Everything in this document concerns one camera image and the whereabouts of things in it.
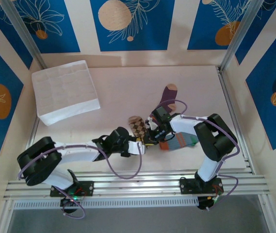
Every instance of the white wall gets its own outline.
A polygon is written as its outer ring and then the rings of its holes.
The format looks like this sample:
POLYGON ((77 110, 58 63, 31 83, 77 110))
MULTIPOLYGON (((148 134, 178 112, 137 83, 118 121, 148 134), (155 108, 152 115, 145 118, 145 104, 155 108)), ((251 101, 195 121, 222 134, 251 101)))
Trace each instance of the white wall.
POLYGON ((264 127, 245 83, 246 78, 276 38, 276 9, 240 66, 234 59, 226 73, 237 103, 238 119, 260 174, 267 178, 276 199, 276 150, 272 150, 264 127))
MULTIPOLYGON (((200 1, 175 0, 167 51, 100 52, 90 0, 65 0, 65 4, 80 54, 87 54, 89 67, 220 65, 226 50, 187 51, 200 1)), ((48 63, 68 54, 46 55, 48 63)))
POLYGON ((35 102, 31 73, 1 31, 0 56, 24 84, 0 153, 0 200, 2 200, 7 181, 16 179, 18 172, 16 158, 25 149, 30 136, 35 117, 35 102))

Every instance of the white paper box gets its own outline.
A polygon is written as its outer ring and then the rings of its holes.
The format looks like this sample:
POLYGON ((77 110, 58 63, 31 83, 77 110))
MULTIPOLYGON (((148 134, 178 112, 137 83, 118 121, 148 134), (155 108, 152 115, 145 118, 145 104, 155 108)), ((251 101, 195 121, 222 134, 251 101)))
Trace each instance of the white paper box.
POLYGON ((32 74, 37 116, 46 125, 100 108, 85 61, 32 74))

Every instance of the purple cable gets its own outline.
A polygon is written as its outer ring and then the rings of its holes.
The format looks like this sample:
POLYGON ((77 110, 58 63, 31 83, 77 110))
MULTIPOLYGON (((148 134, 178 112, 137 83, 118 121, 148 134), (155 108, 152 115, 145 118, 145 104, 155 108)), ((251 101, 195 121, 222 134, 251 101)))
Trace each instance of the purple cable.
POLYGON ((224 175, 224 174, 218 174, 218 176, 221 176, 221 177, 226 177, 226 178, 232 178, 232 179, 235 179, 236 180, 236 184, 235 186, 221 199, 219 200, 219 202, 216 204, 218 205, 220 202, 222 202, 225 198, 227 198, 233 191, 235 191, 235 189, 237 188, 238 184, 239 184, 239 180, 237 177, 234 177, 234 176, 229 176, 229 175, 224 175))
MULTIPOLYGON (((65 148, 91 148, 91 149, 95 149, 97 151, 99 151, 100 153, 103 154, 104 158, 106 159, 111 171, 119 178, 123 179, 123 180, 129 180, 129 179, 132 179, 134 178, 136 175, 138 175, 138 173, 140 172, 141 170, 141 167, 142 167, 142 153, 141 153, 141 150, 140 150, 140 144, 138 144, 138 151, 139 151, 139 155, 140 155, 140 163, 139 163, 139 167, 138 167, 138 170, 135 174, 133 174, 132 176, 130 177, 123 177, 123 176, 120 176, 116 173, 116 171, 112 168, 111 164, 110 164, 110 161, 109 161, 109 158, 108 156, 105 154, 105 152, 103 150, 101 150, 100 148, 97 148, 97 147, 93 147, 93 146, 87 146, 87 145, 83 145, 83 144, 76 144, 76 145, 67 145, 67 146, 61 146, 61 147, 55 147, 55 148, 52 148, 50 150, 47 150, 45 151, 44 153, 41 153, 40 155, 36 156, 34 159, 32 159, 29 163, 27 163, 23 168, 22 170, 20 170, 20 172, 18 173, 18 179, 20 180, 21 178, 21 175, 22 173, 28 168, 30 167, 33 163, 35 163, 37 160, 39 160, 40 158, 42 158, 44 155, 47 155, 55 150, 60 150, 60 149, 65 149, 65 148)), ((82 219, 86 216, 86 212, 85 212, 85 209, 77 202, 75 201, 70 195, 68 195, 67 193, 65 193, 65 191, 63 191, 62 189, 54 186, 59 192, 61 192, 64 196, 68 197, 70 200, 72 200, 78 207, 80 207, 83 211, 83 216, 81 217, 75 217, 75 216, 71 216, 71 215, 68 215, 67 213, 65 213, 65 205, 63 206, 62 208, 62 211, 64 213, 65 216, 67 217, 70 217, 70 218, 74 218, 74 219, 82 219)))
POLYGON ((72 202, 74 202, 74 204, 76 204, 78 207, 81 208, 81 210, 83 211, 83 215, 81 217, 75 217, 75 216, 71 216, 71 215, 68 215, 66 212, 65 212, 65 205, 63 205, 62 207, 62 212, 64 213, 64 216, 67 216, 69 218, 74 218, 74 219, 82 219, 86 216, 86 211, 85 209, 81 206, 81 204, 79 204, 76 200, 74 200, 70 195, 68 195, 67 193, 65 193, 65 191, 63 191, 62 189, 54 186, 59 192, 61 192, 65 197, 69 198, 72 202))
MULTIPOLYGON (((160 103, 156 108, 158 108, 159 106, 161 106, 163 103, 167 102, 167 101, 172 101, 172 100, 166 100, 166 101, 163 101, 162 103, 160 103)), ((205 121, 207 122, 208 124, 214 126, 216 129, 218 129, 219 131, 221 131, 226 137, 228 137, 231 142, 234 144, 234 146, 237 148, 237 151, 231 155, 227 155, 226 157, 223 157, 219 166, 217 167, 217 169, 215 170, 215 173, 218 175, 218 176, 221 176, 221 177, 227 177, 227 178, 232 178, 232 179, 235 179, 236 180, 236 184, 235 186, 225 195, 224 198, 222 198, 218 203, 220 203, 222 200, 224 200, 226 197, 228 197, 235 189, 236 187, 238 186, 239 184, 239 180, 237 177, 234 177, 234 176, 229 176, 229 175, 224 175, 224 174, 218 174, 221 166, 223 165, 224 161, 226 159, 229 159, 233 156, 236 156, 237 154, 239 154, 240 152, 240 147, 238 146, 237 142, 232 138, 232 136, 230 136, 225 130, 223 130, 221 127, 219 127, 218 125, 214 124, 213 122, 207 120, 207 119, 203 119, 203 118, 199 118, 199 117, 193 117, 193 116, 182 116, 183 113, 185 113, 185 111, 187 110, 187 104, 181 100, 174 100, 174 101, 177 101, 177 102, 180 102, 180 103, 183 103, 184 106, 185 106, 185 109, 181 112, 181 117, 183 119, 191 119, 191 120, 200 120, 200 121, 205 121)))
POLYGON ((229 140, 234 144, 234 146, 237 148, 237 151, 233 154, 227 155, 226 157, 223 157, 220 165, 217 167, 215 173, 218 173, 218 171, 220 170, 221 166, 223 165, 224 161, 226 159, 229 159, 233 156, 236 156, 237 154, 239 154, 240 152, 240 147, 238 146, 237 142, 232 138, 232 136, 230 136, 225 130, 223 130, 221 127, 219 127, 218 125, 214 124, 212 121, 209 121, 207 119, 203 119, 203 118, 196 118, 194 116, 183 116, 183 119, 190 119, 190 120, 200 120, 200 121, 205 121, 208 124, 211 124, 212 126, 214 126, 215 128, 217 128, 219 131, 221 131, 226 137, 229 138, 229 140))
POLYGON ((121 178, 123 180, 130 180, 132 178, 134 178, 136 175, 138 175, 138 173, 140 172, 141 170, 141 167, 142 167, 142 153, 141 153, 141 150, 140 150, 140 147, 138 145, 138 151, 139 151, 139 155, 140 155, 140 163, 139 163, 139 167, 138 167, 138 170, 136 171, 136 173, 134 173, 132 176, 130 177, 123 177, 121 175, 118 175, 116 173, 116 171, 114 171, 114 169, 112 168, 111 164, 110 164, 110 161, 109 161, 109 158, 107 157, 107 155, 104 153, 103 150, 101 150, 100 148, 96 148, 96 147, 93 147, 93 146, 88 146, 88 148, 91 148, 91 149, 95 149, 95 150, 98 150, 100 153, 103 154, 104 158, 106 159, 111 171, 114 173, 115 176, 117 176, 118 178, 121 178))
MULTIPOLYGON (((79 148, 79 147, 86 147, 85 145, 69 145, 69 146, 66 146, 66 148, 79 148)), ((140 150, 140 147, 138 145, 138 151, 139 151, 139 155, 140 155, 140 163, 139 163, 139 167, 138 167, 138 170, 136 171, 136 173, 134 173, 132 176, 130 177, 123 177, 121 175, 118 175, 117 172, 113 169, 112 165, 110 164, 110 161, 109 161, 109 158, 108 156, 106 155, 106 153, 104 153, 103 150, 101 150, 100 148, 97 148, 97 147, 93 147, 93 146, 87 146, 87 148, 90 148, 90 149, 95 149, 97 151, 99 151, 105 158, 105 160, 107 161, 108 163, 108 166, 109 168, 111 169, 111 171, 114 173, 115 176, 117 176, 118 178, 121 178, 123 180, 130 180, 132 178, 134 178, 136 175, 138 175, 138 173, 140 172, 141 170, 141 167, 142 167, 142 153, 141 153, 141 150, 140 150)))
POLYGON ((162 106, 163 103, 171 102, 171 101, 176 101, 176 102, 183 103, 184 106, 185 106, 185 109, 180 114, 182 115, 182 114, 184 114, 186 112, 186 110, 187 110, 187 104, 185 102, 181 101, 181 100, 165 100, 165 101, 161 102, 160 104, 158 104, 156 108, 158 108, 159 106, 162 106))

